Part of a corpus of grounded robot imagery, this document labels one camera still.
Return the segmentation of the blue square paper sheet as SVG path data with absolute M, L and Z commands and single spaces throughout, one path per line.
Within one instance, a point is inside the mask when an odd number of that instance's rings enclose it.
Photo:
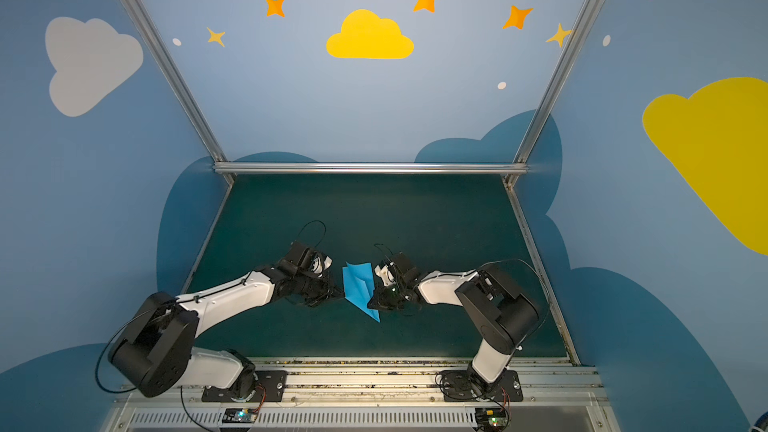
M 342 268 L 342 276 L 346 300 L 373 320 L 379 322 L 379 311 L 368 306 L 368 303 L 373 298 L 375 289 L 371 264 L 347 264 Z

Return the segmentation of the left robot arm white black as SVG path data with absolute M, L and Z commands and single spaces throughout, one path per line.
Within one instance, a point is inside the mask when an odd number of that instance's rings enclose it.
M 277 263 L 202 291 L 171 296 L 157 292 L 145 299 L 106 358 L 144 397 L 171 388 L 203 387 L 233 402 L 265 397 L 255 366 L 234 350 L 200 348 L 197 338 L 243 312 L 298 296 L 316 306 L 340 296 L 327 254 L 292 242 Z

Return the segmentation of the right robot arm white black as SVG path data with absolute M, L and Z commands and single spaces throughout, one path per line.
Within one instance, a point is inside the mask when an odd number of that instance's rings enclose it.
M 434 270 L 422 274 L 403 253 L 373 268 L 373 310 L 402 310 L 406 304 L 451 305 L 464 310 L 481 336 L 467 368 L 467 388 L 475 396 L 490 393 L 524 340 L 544 320 L 541 309 L 504 271 L 504 260 L 465 272 Z

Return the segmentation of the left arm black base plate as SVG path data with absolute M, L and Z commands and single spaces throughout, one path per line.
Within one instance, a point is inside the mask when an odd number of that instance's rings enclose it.
M 261 403 L 281 402 L 285 392 L 287 372 L 285 370 L 257 370 L 253 372 L 242 389 L 238 384 L 229 388 L 206 387 L 202 393 L 203 403 Z

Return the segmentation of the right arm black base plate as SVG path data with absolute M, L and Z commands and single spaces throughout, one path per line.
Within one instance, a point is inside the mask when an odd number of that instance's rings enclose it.
M 447 402 L 524 400 L 518 373 L 513 370 L 503 371 L 494 382 L 485 382 L 468 370 L 444 370 L 436 375 L 436 385 Z

